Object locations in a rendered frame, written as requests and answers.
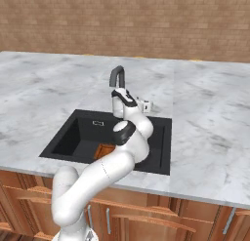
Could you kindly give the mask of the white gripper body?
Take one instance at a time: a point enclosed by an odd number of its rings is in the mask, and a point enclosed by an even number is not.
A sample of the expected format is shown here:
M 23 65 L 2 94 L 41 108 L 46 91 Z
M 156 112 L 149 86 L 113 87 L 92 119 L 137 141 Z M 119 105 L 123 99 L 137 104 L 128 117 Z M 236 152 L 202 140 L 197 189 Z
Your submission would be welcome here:
M 153 102 L 149 100 L 143 101 L 143 113 L 150 113 L 153 107 Z

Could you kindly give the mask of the dark grey sink faucet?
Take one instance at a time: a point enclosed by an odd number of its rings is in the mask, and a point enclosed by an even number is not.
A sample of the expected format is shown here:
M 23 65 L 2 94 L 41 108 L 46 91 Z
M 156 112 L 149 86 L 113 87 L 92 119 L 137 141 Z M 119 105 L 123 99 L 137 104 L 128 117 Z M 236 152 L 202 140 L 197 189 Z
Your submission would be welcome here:
M 125 87 L 125 70 L 121 65 L 116 66 L 110 73 L 109 86 L 115 88 L 119 83 L 120 88 Z

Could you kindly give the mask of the brown wooden cutting board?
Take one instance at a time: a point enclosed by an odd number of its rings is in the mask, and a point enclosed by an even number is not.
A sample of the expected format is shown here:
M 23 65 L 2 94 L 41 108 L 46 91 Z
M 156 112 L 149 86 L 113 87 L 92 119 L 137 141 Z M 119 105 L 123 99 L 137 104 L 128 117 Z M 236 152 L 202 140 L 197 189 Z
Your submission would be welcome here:
M 94 159 L 98 160 L 109 153 L 111 153 L 115 149 L 114 144 L 108 144 L 108 143 L 100 143 L 96 149 L 96 152 L 94 154 Z

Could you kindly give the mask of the black sink basin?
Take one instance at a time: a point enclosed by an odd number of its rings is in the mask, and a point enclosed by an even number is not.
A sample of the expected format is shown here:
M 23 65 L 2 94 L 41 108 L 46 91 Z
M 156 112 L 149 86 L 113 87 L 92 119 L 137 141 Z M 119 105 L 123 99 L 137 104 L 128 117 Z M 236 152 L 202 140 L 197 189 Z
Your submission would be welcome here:
M 153 124 L 150 153 L 135 171 L 170 175 L 172 119 L 148 117 Z M 110 112 L 75 109 L 41 152 L 40 157 L 91 164 L 100 143 L 114 144 L 113 127 L 119 122 Z

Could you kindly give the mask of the wooden cabinet door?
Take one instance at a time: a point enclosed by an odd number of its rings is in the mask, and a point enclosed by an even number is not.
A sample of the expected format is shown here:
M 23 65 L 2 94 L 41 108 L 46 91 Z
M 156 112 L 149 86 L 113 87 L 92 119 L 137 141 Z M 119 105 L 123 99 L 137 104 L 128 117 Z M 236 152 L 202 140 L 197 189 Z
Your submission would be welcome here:
M 112 241 L 224 241 L 223 207 L 149 193 L 109 188 Z
M 250 210 L 235 211 L 224 241 L 250 241 Z
M 50 178 L 0 170 L 0 230 L 52 240 L 51 197 Z
M 103 232 L 103 223 L 102 223 L 102 217 L 101 217 L 101 209 L 100 209 L 100 204 L 97 202 L 90 201 L 87 203 L 85 207 L 85 216 L 87 223 L 89 223 L 89 218 L 88 218 L 88 211 L 87 207 L 88 205 L 91 205 L 92 207 L 92 219 L 93 219 L 93 226 L 94 226 L 94 231 L 99 237 L 99 241 L 104 241 L 104 232 Z

